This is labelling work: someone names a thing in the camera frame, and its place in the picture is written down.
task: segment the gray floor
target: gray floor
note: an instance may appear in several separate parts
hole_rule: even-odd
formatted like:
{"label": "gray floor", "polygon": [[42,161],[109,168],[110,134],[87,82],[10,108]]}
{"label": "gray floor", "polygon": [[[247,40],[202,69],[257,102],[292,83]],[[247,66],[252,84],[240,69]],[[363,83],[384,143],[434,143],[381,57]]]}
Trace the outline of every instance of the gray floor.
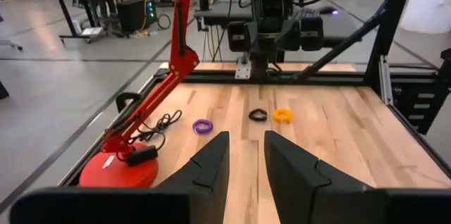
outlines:
{"label": "gray floor", "polygon": [[[382,2],[329,1],[324,4],[340,7],[340,13],[349,14],[356,27]],[[68,8],[74,18],[85,17],[83,10]],[[56,185],[61,180],[117,114],[114,97],[125,90],[137,91],[159,64],[167,61],[171,32],[152,26],[156,34],[151,37],[104,37],[92,44],[68,39],[63,46],[58,35],[67,34],[68,27],[57,0],[7,0],[0,4],[0,14],[5,20],[0,23],[0,39],[24,47],[23,52],[0,47],[0,80],[11,94],[0,101],[1,210],[24,190]],[[204,52],[205,34],[198,33],[195,24],[188,27],[187,33],[187,43],[203,60],[210,61],[208,51]],[[370,32],[335,62],[353,63],[357,70],[364,70],[375,36],[376,32]],[[390,62],[439,66],[440,52],[450,48],[450,40],[450,34],[421,35],[398,30]],[[224,61],[239,56],[228,51],[226,38],[221,51]],[[290,52],[286,59],[315,61],[327,51]],[[451,133],[450,116],[448,99],[427,139],[451,163],[451,143],[446,141]],[[52,153],[59,158],[46,168]],[[4,211],[0,223],[5,223],[6,217]]]}

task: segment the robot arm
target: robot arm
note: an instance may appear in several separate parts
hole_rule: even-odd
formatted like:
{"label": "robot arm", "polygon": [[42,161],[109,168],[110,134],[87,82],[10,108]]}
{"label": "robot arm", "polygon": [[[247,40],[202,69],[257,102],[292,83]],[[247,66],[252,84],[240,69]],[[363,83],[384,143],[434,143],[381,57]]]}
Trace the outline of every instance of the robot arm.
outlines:
{"label": "robot arm", "polygon": [[126,120],[106,129],[102,152],[117,152],[123,156],[134,152],[134,147],[128,144],[132,133],[199,63],[196,52],[185,43],[189,9],[190,0],[175,0],[173,41],[171,42],[171,59],[169,61],[170,73],[158,87],[144,98]]}

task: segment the computer tower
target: computer tower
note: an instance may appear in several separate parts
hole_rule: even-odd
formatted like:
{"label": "computer tower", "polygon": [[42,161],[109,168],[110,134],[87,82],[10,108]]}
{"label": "computer tower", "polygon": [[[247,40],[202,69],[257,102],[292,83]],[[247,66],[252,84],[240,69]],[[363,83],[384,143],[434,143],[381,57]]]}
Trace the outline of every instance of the computer tower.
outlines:
{"label": "computer tower", "polygon": [[157,21],[155,3],[153,1],[124,0],[118,3],[116,8],[118,9],[118,18],[122,32],[126,35],[132,34],[137,30],[146,29]]}

